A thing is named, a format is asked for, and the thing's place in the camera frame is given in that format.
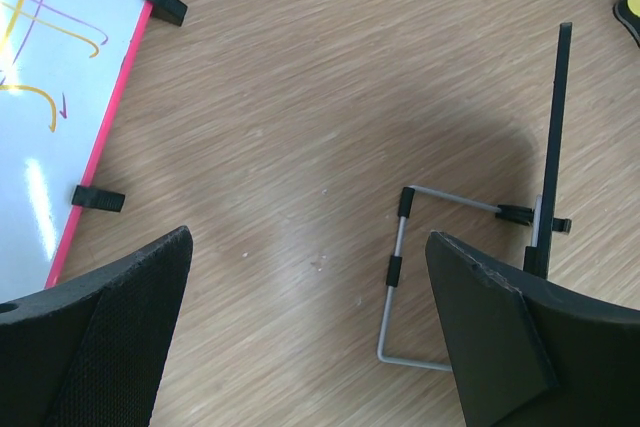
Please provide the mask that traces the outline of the yellow black whiteboard eraser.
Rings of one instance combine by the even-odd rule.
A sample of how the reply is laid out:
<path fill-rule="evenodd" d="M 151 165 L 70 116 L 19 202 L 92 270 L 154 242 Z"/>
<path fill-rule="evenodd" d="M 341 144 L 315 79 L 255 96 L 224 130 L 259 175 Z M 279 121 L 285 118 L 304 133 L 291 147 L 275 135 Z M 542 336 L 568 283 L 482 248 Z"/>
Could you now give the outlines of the yellow black whiteboard eraser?
<path fill-rule="evenodd" d="M 640 0 L 617 0 L 613 14 L 640 46 Z"/>

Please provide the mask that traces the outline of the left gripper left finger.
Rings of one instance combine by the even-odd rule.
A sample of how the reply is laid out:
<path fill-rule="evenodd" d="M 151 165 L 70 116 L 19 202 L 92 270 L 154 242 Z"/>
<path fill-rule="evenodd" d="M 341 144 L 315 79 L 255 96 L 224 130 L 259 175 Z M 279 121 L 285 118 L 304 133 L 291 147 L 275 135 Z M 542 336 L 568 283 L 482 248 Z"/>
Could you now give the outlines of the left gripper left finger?
<path fill-rule="evenodd" d="M 180 226 L 1 305 L 4 426 L 147 426 L 193 253 Z"/>

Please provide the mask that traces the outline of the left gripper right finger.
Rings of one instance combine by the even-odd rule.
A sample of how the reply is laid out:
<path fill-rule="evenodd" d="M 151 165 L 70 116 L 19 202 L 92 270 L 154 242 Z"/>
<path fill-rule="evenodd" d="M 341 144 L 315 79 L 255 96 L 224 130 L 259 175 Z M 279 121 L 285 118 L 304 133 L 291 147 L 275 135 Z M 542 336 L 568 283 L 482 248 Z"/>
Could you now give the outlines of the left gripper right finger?
<path fill-rule="evenodd" d="M 467 425 L 638 425 L 637 310 L 444 232 L 430 234 L 425 255 Z"/>

